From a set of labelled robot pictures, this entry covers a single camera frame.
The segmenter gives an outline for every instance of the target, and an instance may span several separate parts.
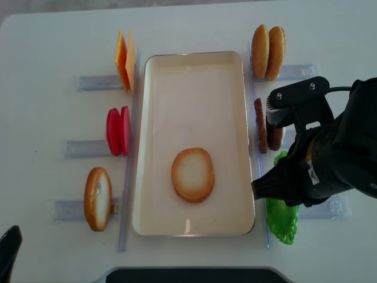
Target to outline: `tomato slice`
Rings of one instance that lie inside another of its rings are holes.
[[[120,143],[120,115],[116,108],[111,109],[107,114],[106,121],[106,138],[110,148],[110,152],[114,156],[119,156],[122,153]]]
[[[120,111],[120,142],[124,155],[128,155],[128,139],[130,138],[131,121],[128,106],[123,106]]]

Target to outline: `orange cheese slice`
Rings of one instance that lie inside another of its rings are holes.
[[[128,80],[127,72],[125,70],[126,58],[127,58],[127,47],[125,46],[123,33],[122,31],[119,31],[117,51],[115,52],[115,64],[117,66],[119,76],[122,80],[124,91],[127,93],[127,91],[130,89],[130,82]]]
[[[134,40],[132,38],[132,32],[130,31],[130,36],[128,37],[128,53],[127,59],[125,61],[125,70],[127,72],[128,81],[130,82],[130,88],[132,94],[134,94],[135,90],[135,67],[136,67],[136,52],[135,52],[135,45]]]

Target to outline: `rectangular tray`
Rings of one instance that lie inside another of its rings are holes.
[[[141,115],[135,231],[164,236],[250,232],[255,212],[240,55],[151,57]],[[184,201],[171,182],[175,157],[191,147],[206,149],[214,167],[213,191],[201,203]]]

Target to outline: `bun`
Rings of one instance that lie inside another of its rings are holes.
[[[266,75],[269,50],[269,31],[265,25],[260,25],[255,30],[252,41],[252,68],[256,78],[262,79]]]
[[[285,33],[281,27],[274,27],[269,32],[270,51],[266,78],[273,81],[277,78],[285,55]]]
[[[214,184],[210,155],[199,147],[181,151],[171,167],[171,178],[181,198],[187,202],[202,202]]]
[[[111,212],[110,177],[102,167],[93,168],[84,195],[85,218],[93,231],[104,231]]]

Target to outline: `bread crust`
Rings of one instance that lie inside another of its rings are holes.
[[[105,210],[105,222],[100,221],[96,213],[99,198],[107,197],[108,203]],[[84,193],[84,213],[85,218],[93,231],[104,231],[111,212],[111,182],[106,170],[102,167],[93,168],[87,179]]]
[[[269,81],[274,81],[279,75],[280,68],[282,67],[286,40],[285,32],[281,27],[274,27],[269,32],[270,38],[270,51],[269,62],[267,65],[266,78]]]
[[[179,170],[181,163],[189,156],[199,155],[203,162],[206,163],[205,181],[202,186],[196,187],[194,190],[187,186],[180,178]],[[210,155],[202,148],[195,147],[192,149],[182,150],[174,159],[171,167],[171,179],[176,193],[187,202],[202,202],[212,192],[214,185],[214,171]]]
[[[265,25],[260,25],[255,30],[252,41],[252,68],[256,78],[262,79],[266,75],[269,50],[269,31]]]

